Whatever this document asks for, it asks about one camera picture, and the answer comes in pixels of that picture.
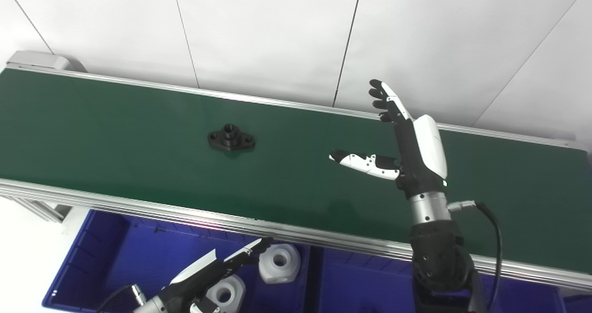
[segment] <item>silver metal joint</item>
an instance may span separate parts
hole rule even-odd
[[[444,193],[429,191],[412,196],[409,202],[411,202],[414,224],[451,220],[450,212],[446,208],[448,201]]]
[[[142,290],[140,290],[139,285],[137,285],[137,284],[132,285],[131,292],[134,293],[134,298],[138,302],[138,305],[143,306],[144,304],[146,304],[146,296],[144,295]]]
[[[448,211],[457,212],[467,208],[475,208],[476,203],[472,200],[452,202],[448,206]]]

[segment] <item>white hex nut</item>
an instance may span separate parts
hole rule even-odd
[[[300,254],[293,245],[271,245],[259,256],[259,274],[267,284],[293,282],[299,270]]]
[[[220,312],[238,313],[245,297],[245,282],[231,275],[212,286],[205,296],[220,307]]]

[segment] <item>black cable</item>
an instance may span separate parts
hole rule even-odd
[[[124,290],[127,290],[127,288],[131,288],[131,284],[130,285],[125,285],[122,286],[120,288],[118,288],[117,290],[115,290],[112,294],[110,294],[107,299],[97,308],[97,310],[95,311],[95,313],[102,313],[102,311],[104,311],[104,309],[106,308],[107,305],[109,305],[109,303],[121,292],[123,292]]]
[[[495,228],[495,236],[497,237],[497,254],[495,256],[495,277],[493,279],[493,287],[491,288],[491,298],[489,299],[489,304],[487,304],[487,310],[491,310],[491,306],[495,301],[495,297],[497,297],[497,289],[499,288],[499,282],[501,277],[501,254],[502,254],[502,243],[501,243],[501,230],[499,229],[499,224],[497,223],[497,218],[487,206],[482,202],[476,202],[475,206],[479,209],[493,224]]]

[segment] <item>white wall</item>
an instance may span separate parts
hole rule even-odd
[[[0,0],[0,71],[17,50],[49,52],[15,0]]]
[[[91,73],[414,115],[592,148],[592,0],[0,0],[0,59],[53,50]]]

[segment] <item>panel seam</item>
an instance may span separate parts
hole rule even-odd
[[[197,71],[195,71],[195,63],[193,62],[193,54],[191,54],[191,47],[189,46],[189,38],[187,37],[187,31],[185,30],[185,23],[183,22],[183,14],[181,13],[181,8],[179,6],[179,0],[175,0],[175,3],[177,4],[177,10],[179,12],[181,26],[183,27],[183,35],[185,36],[185,43],[187,45],[187,51],[189,52],[189,59],[191,60],[191,68],[193,69],[193,75],[195,76],[195,83],[197,83],[197,87],[199,88],[199,79],[197,78]]]
[[[19,7],[19,9],[23,12],[23,14],[25,15],[25,17],[27,18],[27,20],[29,21],[29,23],[31,24],[31,26],[33,27],[33,29],[35,30],[35,32],[37,33],[37,35],[39,35],[39,37],[41,38],[41,40],[43,41],[43,43],[46,45],[47,49],[49,49],[49,51],[51,52],[51,54],[55,55],[55,53],[53,52],[53,50],[51,49],[51,47],[49,46],[49,44],[47,43],[47,41],[45,41],[45,38],[41,35],[41,33],[39,32],[38,28],[35,26],[35,24],[33,24],[33,21],[31,20],[31,18],[29,17],[29,15],[23,9],[23,6],[21,6],[21,4],[19,3],[19,1],[17,1],[17,0],[14,0],[14,2],[17,4],[17,6]]]
[[[356,0],[356,5],[353,8],[353,15],[351,16],[351,25],[349,26],[349,33],[347,34],[347,42],[345,43],[345,51],[343,52],[343,60],[341,61],[341,68],[339,69],[339,77],[337,79],[337,86],[335,87],[335,95],[333,97],[333,104],[332,107],[335,107],[335,102],[337,100],[337,94],[339,92],[339,83],[341,83],[341,76],[343,74],[343,67],[345,66],[345,58],[347,56],[347,48],[349,48],[349,40],[352,36],[353,31],[353,22],[356,20],[356,12],[358,11],[358,3],[360,0]]]
[[[571,3],[571,5],[569,5],[569,7],[567,8],[567,10],[565,10],[565,12],[561,15],[561,17],[557,20],[557,22],[546,33],[546,35],[543,37],[543,39],[535,47],[535,49],[532,50],[532,52],[528,55],[528,57],[526,58],[526,60],[524,60],[524,62],[522,62],[522,64],[520,65],[520,67],[518,67],[518,69],[516,70],[516,72],[514,72],[514,74],[512,75],[512,77],[510,77],[510,79],[504,84],[504,86],[501,88],[501,90],[499,90],[499,92],[497,92],[497,94],[495,95],[495,97],[491,100],[491,102],[489,103],[489,105],[487,105],[487,107],[483,110],[483,112],[479,115],[479,117],[475,120],[475,122],[473,122],[473,124],[471,125],[471,127],[474,127],[475,124],[481,119],[481,117],[483,117],[483,115],[486,113],[486,111],[489,109],[489,107],[491,107],[491,105],[495,102],[495,100],[497,100],[497,98],[506,89],[506,87],[510,84],[510,82],[514,79],[514,77],[516,77],[516,75],[518,75],[518,72],[522,69],[522,67],[524,67],[524,65],[528,62],[528,60],[530,60],[530,58],[537,51],[537,49],[539,49],[539,47],[541,47],[542,43],[545,42],[545,40],[547,39],[547,37],[549,37],[549,35],[553,32],[553,30],[555,30],[555,28],[559,24],[559,22],[561,22],[561,20],[563,20],[563,18],[567,14],[567,12],[569,12],[569,10],[571,10],[571,7],[573,7],[577,1],[578,0],[574,0]]]

